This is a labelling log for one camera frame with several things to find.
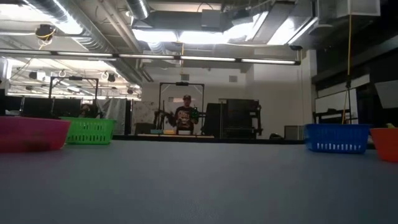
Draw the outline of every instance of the blue basket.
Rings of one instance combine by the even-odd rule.
[[[364,153],[370,126],[366,124],[307,124],[305,144],[314,152]]]

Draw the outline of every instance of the black stand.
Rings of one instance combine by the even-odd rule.
[[[201,95],[201,114],[203,114],[203,107],[205,106],[205,84],[202,83],[187,83],[187,82],[177,82],[177,83],[160,83],[159,84],[159,109],[160,111],[160,98],[162,97],[162,85],[176,85],[176,86],[189,86],[189,85],[200,85],[202,87],[202,95]],[[201,127],[203,128],[203,118],[201,120]]]

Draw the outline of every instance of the orange basket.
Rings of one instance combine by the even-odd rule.
[[[371,134],[380,159],[398,162],[398,128],[375,128]]]

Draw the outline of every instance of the graphic t-shirt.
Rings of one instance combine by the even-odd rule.
[[[180,106],[175,110],[175,120],[177,124],[177,130],[181,131],[191,131],[193,132],[193,123],[191,119],[191,114],[195,109],[192,107]]]

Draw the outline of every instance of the green basket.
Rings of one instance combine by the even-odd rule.
[[[115,120],[96,118],[67,118],[70,128],[67,144],[109,144],[112,140]]]

